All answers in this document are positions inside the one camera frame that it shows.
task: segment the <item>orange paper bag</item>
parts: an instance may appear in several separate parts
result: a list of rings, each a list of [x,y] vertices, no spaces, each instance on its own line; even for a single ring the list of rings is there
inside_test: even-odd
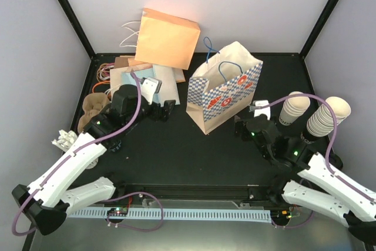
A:
[[[199,35],[196,22],[145,8],[135,60],[187,70]]]

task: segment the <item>robotic arm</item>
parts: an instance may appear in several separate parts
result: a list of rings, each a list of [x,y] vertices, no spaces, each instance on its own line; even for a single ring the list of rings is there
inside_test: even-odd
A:
[[[258,101],[255,105],[264,106],[268,102]],[[331,173],[324,156],[309,150],[300,138],[282,136],[270,120],[270,108],[255,110],[254,118],[236,120],[236,134],[241,135],[243,140],[254,141],[263,158],[284,173],[270,189],[272,202],[276,205],[281,202],[300,205],[324,214],[347,227],[359,240],[376,245],[376,193],[336,168],[332,168],[334,173]],[[327,193],[289,179],[291,173],[315,183]],[[359,194],[338,177],[368,197]]]
[[[141,83],[142,98],[135,122],[147,116],[166,121],[175,101],[166,101],[161,107],[152,101],[153,95],[160,89],[161,81],[147,78],[142,79]],[[114,93],[112,103],[90,120],[84,133],[78,136],[72,147],[47,172],[28,186],[18,185],[12,191],[17,204],[25,206],[23,212],[43,235],[54,232],[71,213],[110,199],[115,193],[113,182],[104,177],[78,188],[67,189],[92,161],[107,150],[114,152],[120,149],[120,137],[127,131],[120,134],[117,132],[130,122],[136,111],[136,104],[137,88],[122,85]],[[108,138],[86,146],[104,136]]]

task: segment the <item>stack of paper cups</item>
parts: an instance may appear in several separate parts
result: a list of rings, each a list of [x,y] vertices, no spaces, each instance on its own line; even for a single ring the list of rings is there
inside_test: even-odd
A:
[[[342,98],[332,96],[325,100],[333,109],[337,118],[337,125],[343,122],[350,113],[350,105]],[[334,129],[333,118],[329,109],[322,104],[309,118],[306,129],[301,133],[301,138],[306,143],[312,143],[322,136],[328,135]]]
[[[294,91],[289,95],[299,94],[302,92]],[[308,97],[299,96],[289,98],[284,101],[283,108],[279,117],[279,121],[284,126],[290,126],[297,118],[304,114],[310,106],[310,99]]]

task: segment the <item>red food illustration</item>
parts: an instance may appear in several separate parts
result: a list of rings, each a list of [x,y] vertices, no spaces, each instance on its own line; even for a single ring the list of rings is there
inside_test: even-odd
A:
[[[215,104],[217,104],[217,102],[218,102],[221,98],[222,98],[222,96],[220,95],[220,96],[218,96],[218,97],[212,99],[212,100],[210,101],[209,105],[207,106],[208,110],[209,110],[211,107],[213,107]]]
[[[231,103],[232,100],[233,100],[233,99],[232,99],[231,97],[226,98],[224,101],[222,101],[221,106],[222,106],[222,107],[226,107],[226,106],[228,106],[228,105]]]
[[[250,82],[249,84],[247,84],[247,85],[244,87],[244,89],[250,88],[252,85],[253,85],[253,82]]]
[[[237,84],[238,85],[242,85],[246,82],[248,76],[247,75],[244,75],[244,76],[241,76],[238,80],[237,80]]]

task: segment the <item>blue and white checkered pattern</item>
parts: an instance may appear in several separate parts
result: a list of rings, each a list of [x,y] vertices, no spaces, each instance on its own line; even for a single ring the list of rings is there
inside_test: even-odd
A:
[[[262,67],[263,63],[259,63],[255,67],[246,70],[236,78],[233,78],[228,82],[205,93],[203,91],[205,89],[206,83],[208,83],[209,80],[204,78],[190,78],[187,101],[203,108],[204,122],[213,119],[256,90]],[[238,80],[244,75],[247,76],[246,81],[238,85]],[[210,109],[208,109],[210,102],[218,97],[220,97],[218,102],[215,105],[211,106]],[[231,102],[225,106],[222,106],[222,103],[228,98],[231,98]]]
[[[205,78],[190,78],[187,102],[202,106],[204,89],[208,82],[209,80]]]

